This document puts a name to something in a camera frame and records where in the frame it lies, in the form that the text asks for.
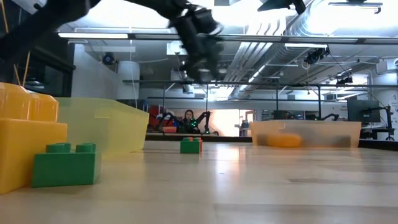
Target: white cylinder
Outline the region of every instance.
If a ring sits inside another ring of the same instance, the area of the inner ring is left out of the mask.
[[[123,83],[123,80],[139,80],[140,66],[136,62],[118,63],[118,94],[117,100],[138,99],[139,83]]]
[[[397,74],[388,73],[385,75],[373,75],[372,78],[373,85],[396,85],[397,84]],[[373,95],[382,104],[380,106],[391,106],[391,121],[392,128],[398,129],[398,89],[397,88],[373,88]],[[380,110],[380,116],[387,122],[387,113],[385,110]],[[395,140],[398,140],[398,130],[395,131],[393,136]],[[378,140],[385,140],[388,137],[387,133],[378,133]]]

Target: ceiling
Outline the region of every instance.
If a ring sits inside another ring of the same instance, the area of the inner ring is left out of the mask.
[[[29,12],[34,12],[34,3],[45,4],[46,0],[13,0]],[[260,0],[197,0],[195,3],[213,9],[215,19],[225,25],[223,34],[247,34],[253,25],[261,23],[272,25],[274,21],[284,20],[288,29],[284,34],[312,35],[314,27],[321,27],[322,35],[343,37],[396,37],[398,36],[398,21],[391,19],[395,15],[396,0],[368,0],[369,2],[383,2],[381,13],[375,15],[369,10],[352,11],[340,7],[326,8],[330,11],[322,11],[330,0],[306,0],[312,2],[307,12],[296,18],[294,10],[282,9],[282,11],[268,11],[262,14],[256,13],[256,8],[261,5]],[[161,18],[151,9],[131,4],[123,0],[102,0],[90,13],[75,22],[66,24],[60,28],[61,32],[121,32],[121,29],[133,32],[175,32],[172,29],[164,29],[168,25],[167,20]],[[85,44],[86,51],[100,61],[105,52],[114,52],[116,58],[133,60],[141,64],[141,77],[145,80],[169,80],[170,71],[185,60],[181,55],[167,55],[167,41],[149,40],[89,40]],[[234,58],[243,47],[240,42],[228,42],[224,45],[220,68],[230,68],[233,72],[241,67],[231,68]],[[380,45],[330,45],[331,54],[335,57],[326,57],[321,63],[331,64],[335,60],[344,63],[343,68],[351,67],[371,68],[374,65],[362,62],[377,62],[380,57],[396,57],[398,46]],[[308,70],[302,67],[302,60],[311,52],[310,48],[289,48],[286,50],[283,44],[273,44],[261,55],[262,57],[254,65],[241,75],[239,81],[249,80],[264,62],[282,65],[297,65],[297,67],[267,66],[261,73],[262,77],[279,75],[281,82],[325,82],[330,75],[342,71],[340,66],[314,65]],[[163,85],[150,87],[162,88]]]

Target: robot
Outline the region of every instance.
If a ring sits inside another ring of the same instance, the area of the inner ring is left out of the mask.
[[[0,69],[16,63],[18,58],[35,45],[45,33],[52,32],[61,25],[75,21],[88,14],[101,0],[48,0],[44,7],[38,4],[38,11],[21,26],[0,39]],[[215,80],[220,76],[217,63],[223,50],[221,32],[211,10],[191,4],[187,0],[126,0],[157,11],[170,21],[181,38],[188,60],[182,66],[187,75],[197,82],[202,82],[199,66],[204,62]],[[289,7],[295,4],[301,14],[305,10],[302,0],[270,0],[260,11]]]

